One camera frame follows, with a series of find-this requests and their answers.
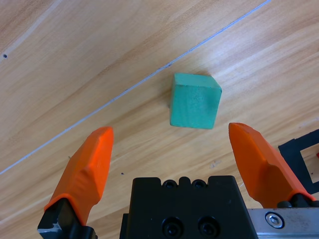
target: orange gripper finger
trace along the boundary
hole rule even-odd
[[[229,139],[248,194],[264,208],[276,208],[297,193],[316,200],[258,131],[243,123],[230,123]]]
[[[110,168],[112,146],[111,127],[102,127],[91,133],[70,158],[44,210],[61,198],[66,198],[80,223],[86,225],[91,208],[102,198]]]

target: wood grain surface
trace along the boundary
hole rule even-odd
[[[8,56],[0,62],[0,171],[263,1],[15,2],[0,2]],[[40,238],[43,207],[69,156],[104,125],[115,144],[88,221],[99,238],[119,237],[136,177],[234,175],[246,205],[260,207],[227,127],[246,123],[274,147],[319,128],[318,8],[317,0],[272,0],[1,174],[1,238]],[[213,130],[169,125],[175,72],[212,75],[222,87]]]

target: cube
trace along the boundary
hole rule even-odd
[[[212,129],[221,93],[221,87],[211,76],[176,73],[171,94],[170,125]]]

